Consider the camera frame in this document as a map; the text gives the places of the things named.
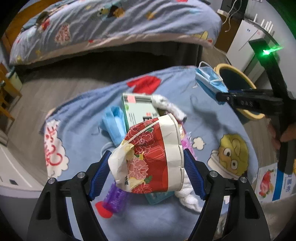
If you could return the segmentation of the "right hand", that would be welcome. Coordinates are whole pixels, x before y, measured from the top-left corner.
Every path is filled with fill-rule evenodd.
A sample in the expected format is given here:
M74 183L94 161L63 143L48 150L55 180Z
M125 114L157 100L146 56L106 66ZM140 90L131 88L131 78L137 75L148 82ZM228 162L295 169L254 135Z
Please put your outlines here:
M296 124L293 123L288 126L288 128L283 132L281 136L276 134L276 130L272 124L272 121L269 121L267 129L271 134L271 143L276 150L279 150L282 143L287 143L291 140L296 139Z

